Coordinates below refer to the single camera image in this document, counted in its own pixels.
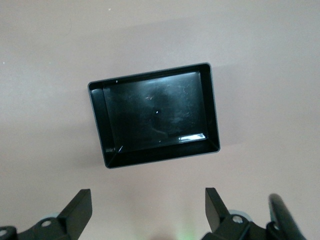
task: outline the black plastic tray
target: black plastic tray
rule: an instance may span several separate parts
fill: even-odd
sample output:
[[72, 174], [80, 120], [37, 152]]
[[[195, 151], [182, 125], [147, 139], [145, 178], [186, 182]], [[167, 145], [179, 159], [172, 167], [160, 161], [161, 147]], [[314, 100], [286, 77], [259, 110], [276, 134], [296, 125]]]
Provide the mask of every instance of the black plastic tray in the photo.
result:
[[107, 168], [220, 149], [207, 63], [94, 81], [88, 90]]

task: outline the black tray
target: black tray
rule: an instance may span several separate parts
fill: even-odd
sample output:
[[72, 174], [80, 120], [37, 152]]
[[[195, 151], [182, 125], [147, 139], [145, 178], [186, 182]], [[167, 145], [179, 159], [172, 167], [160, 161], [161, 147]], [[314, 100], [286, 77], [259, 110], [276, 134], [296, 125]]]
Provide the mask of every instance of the black tray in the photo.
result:
[[88, 84], [107, 168], [217, 152], [207, 63]]

